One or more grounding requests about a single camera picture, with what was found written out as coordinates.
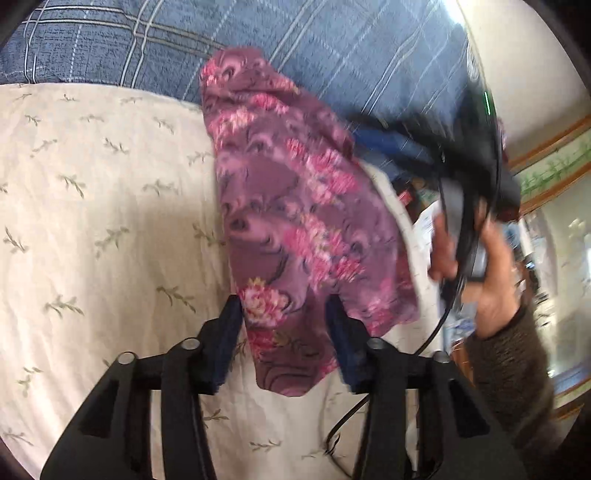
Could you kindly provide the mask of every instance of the bed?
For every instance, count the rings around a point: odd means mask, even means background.
[[[216,317],[230,292],[197,105],[206,59],[255,45],[342,116],[419,111],[446,130],[478,70],[456,7],[44,0],[20,24],[0,51],[0,436],[34,478],[119,353],[165,352]],[[437,322],[437,294],[387,175],[364,168],[402,230],[420,301],[420,321],[386,338],[413,351]],[[438,348],[439,338],[427,353]],[[218,477],[342,478],[322,444],[355,402],[337,372],[304,397],[260,390],[242,332],[228,381],[203,400]],[[158,408],[154,394],[162,478]],[[362,421],[355,415],[339,442],[349,470]]]
[[[213,156],[200,108],[98,85],[0,87],[0,433],[34,477],[120,352],[165,352],[230,292]],[[421,319],[387,338],[413,351],[437,322],[403,205],[366,166],[407,243]],[[356,401],[333,372],[307,395],[260,390],[244,332],[220,393],[203,400],[220,479],[341,478],[322,441]],[[432,349],[437,349],[434,342]],[[162,478],[158,396],[154,476]],[[363,415],[337,454],[352,468]]]

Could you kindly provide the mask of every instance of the mattress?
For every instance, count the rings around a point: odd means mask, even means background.
[[[198,106],[124,87],[5,85],[0,124],[0,434],[38,478],[117,355],[195,335],[218,316],[230,271]],[[437,323],[437,294],[403,205],[365,168],[401,227],[420,301],[420,321],[386,338],[413,351]],[[218,478],[342,478],[322,444],[357,396],[338,372],[298,398],[260,390],[245,332],[239,342],[226,384],[202,397]],[[163,478],[158,409],[155,393]],[[349,469],[363,417],[336,452]]]

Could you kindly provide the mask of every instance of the sweater sleeve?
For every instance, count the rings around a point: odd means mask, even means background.
[[[550,415],[554,389],[531,306],[521,306],[494,336],[466,340],[476,387],[509,434],[532,479],[539,478],[558,438]]]

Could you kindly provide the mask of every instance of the black wire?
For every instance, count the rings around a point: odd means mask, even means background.
[[[357,405],[355,405],[351,410],[349,410],[345,416],[343,418],[341,418],[334,427],[332,427],[332,430],[329,432],[328,436],[326,437],[326,441],[324,442],[324,451],[326,452],[326,454],[329,456],[330,460],[337,466],[337,468],[343,472],[347,477],[351,478],[351,474],[345,470],[345,467],[343,467],[339,461],[335,458],[334,453],[335,453],[335,448],[337,446],[337,444],[339,443],[340,440],[340,435],[337,435],[337,438],[335,440],[334,445],[331,447],[330,446],[330,441],[333,439],[333,437],[335,436],[335,434],[340,430],[340,428],[349,421],[349,419],[355,415],[360,409],[361,407],[363,407],[367,402],[369,401],[369,395],[364,396],[359,402],[357,402]]]
[[[496,201],[499,198],[499,193],[501,191],[501,158],[503,155],[503,147],[502,147],[502,141],[501,141],[501,134],[498,130],[498,127],[495,127],[495,157],[496,157],[496,172],[495,172],[495,190],[493,192],[491,201],[489,202],[489,204],[486,206],[486,215],[484,217],[484,220],[478,230],[478,235],[475,235],[475,237],[472,239],[472,247],[470,250],[476,248],[476,243],[478,242],[478,239],[480,238],[480,234],[482,233],[482,229],[484,228],[484,224],[486,222],[486,219],[488,218],[488,216],[491,214],[491,210],[493,205],[496,204]],[[445,210],[445,202],[442,201],[442,205],[443,205],[443,209]],[[466,272],[459,272],[458,275],[461,275],[462,277],[465,277]],[[443,327],[443,324],[445,323],[445,321],[447,320],[447,317],[449,316],[450,312],[452,311],[453,305],[456,302],[456,299],[460,293],[460,287],[463,284],[463,281],[459,281],[457,283],[457,289],[454,293],[453,296],[453,301],[451,301],[447,306],[445,311],[443,312],[443,315],[441,316],[441,318],[439,319],[439,322],[437,323],[436,327],[433,329],[433,331],[431,332],[431,335],[429,335],[429,337],[427,338],[427,340],[425,340],[425,342],[417,349],[417,351],[415,351],[413,353],[413,355],[420,355],[421,353],[423,353],[427,347],[431,344],[431,342],[433,341],[433,339],[437,336],[437,334],[439,333],[439,331],[441,330],[441,328]],[[355,405],[351,410],[349,410],[345,416],[343,418],[341,418],[336,424],[335,426],[331,429],[331,431],[329,432],[329,434],[326,437],[326,441],[324,443],[324,451],[325,454],[329,456],[330,460],[333,462],[333,464],[341,471],[343,472],[348,478],[353,478],[353,476],[347,471],[345,470],[345,467],[343,467],[339,461],[335,458],[334,453],[335,453],[335,448],[337,446],[337,444],[339,443],[340,440],[340,435],[337,435],[336,440],[334,445],[331,447],[330,446],[330,441],[333,439],[333,437],[335,436],[335,434],[340,430],[340,428],[349,421],[349,419],[355,415],[359,409],[361,407],[363,407],[367,402],[369,401],[369,395],[364,396],[364,398],[362,398],[360,400],[360,402],[357,403],[357,405]]]

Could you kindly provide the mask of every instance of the purple floral fabric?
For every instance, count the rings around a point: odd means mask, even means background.
[[[329,294],[373,336],[418,319],[404,241],[347,130],[258,50],[218,52],[200,81],[257,383],[303,395],[336,368]]]

